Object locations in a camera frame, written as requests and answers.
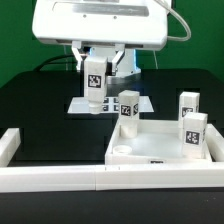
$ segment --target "black table surface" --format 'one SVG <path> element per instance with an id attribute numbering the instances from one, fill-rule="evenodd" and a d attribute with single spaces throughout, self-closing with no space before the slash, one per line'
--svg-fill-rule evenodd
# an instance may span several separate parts
<path id="1" fill-rule="evenodd" d="M 141 79 L 111 85 L 149 96 L 154 113 L 177 120 L 183 91 L 200 92 L 200 112 L 224 134 L 224 84 L 200 69 L 143 70 Z M 25 72 L 0 89 L 0 135 L 19 127 L 22 144 L 9 166 L 103 164 L 117 114 L 69 115 L 83 96 L 83 76 Z M 0 194 L 1 223 L 223 223 L 224 188 Z"/>

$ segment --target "cube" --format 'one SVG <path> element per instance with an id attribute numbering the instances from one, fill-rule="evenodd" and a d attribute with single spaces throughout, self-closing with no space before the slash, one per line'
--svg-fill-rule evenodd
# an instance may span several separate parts
<path id="1" fill-rule="evenodd" d="M 189 112 L 184 117 L 183 156 L 198 159 L 204 157 L 207 118 L 207 114 L 194 112 Z"/>
<path id="2" fill-rule="evenodd" d="M 84 62 L 84 97 L 89 101 L 90 113 L 102 111 L 107 93 L 107 57 L 88 56 Z"/>
<path id="3" fill-rule="evenodd" d="M 200 93 L 183 92 L 179 101 L 179 119 L 178 127 L 183 128 L 183 119 L 188 112 L 199 111 Z"/>
<path id="4" fill-rule="evenodd" d="M 125 90 L 119 94 L 120 134 L 124 138 L 137 136 L 139 92 Z"/>

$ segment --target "green background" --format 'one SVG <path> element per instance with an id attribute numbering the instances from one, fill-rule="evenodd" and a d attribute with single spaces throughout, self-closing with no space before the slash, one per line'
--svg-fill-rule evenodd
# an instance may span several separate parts
<path id="1" fill-rule="evenodd" d="M 35 1 L 1 1 L 0 87 L 18 73 L 64 54 L 62 46 L 43 45 L 34 38 Z M 192 39 L 184 43 L 168 42 L 157 52 L 159 68 L 202 68 L 224 81 L 224 0 L 176 0 L 175 9 L 189 23 Z M 169 16 L 169 35 L 185 35 L 172 16 Z M 137 56 L 140 68 L 155 68 L 152 52 L 138 51 Z"/>

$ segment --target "white tray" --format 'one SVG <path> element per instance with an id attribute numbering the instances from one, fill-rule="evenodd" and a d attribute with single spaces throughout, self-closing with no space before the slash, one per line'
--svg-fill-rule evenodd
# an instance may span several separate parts
<path id="1" fill-rule="evenodd" d="M 133 139 L 122 138 L 119 133 L 118 121 L 105 154 L 106 165 L 212 162 L 207 143 L 203 159 L 182 156 L 177 121 L 139 120 L 138 135 Z"/>

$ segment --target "white platform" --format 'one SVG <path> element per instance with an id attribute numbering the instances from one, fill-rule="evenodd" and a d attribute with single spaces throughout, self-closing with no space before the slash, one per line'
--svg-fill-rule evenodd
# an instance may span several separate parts
<path id="1" fill-rule="evenodd" d="M 119 103 L 118 97 L 106 97 L 103 104 L 104 111 L 101 113 L 118 113 Z M 152 103 L 148 96 L 141 96 L 139 99 L 139 111 L 154 112 Z M 88 100 L 84 97 L 73 97 L 70 107 L 68 109 L 69 114 L 89 114 Z"/>

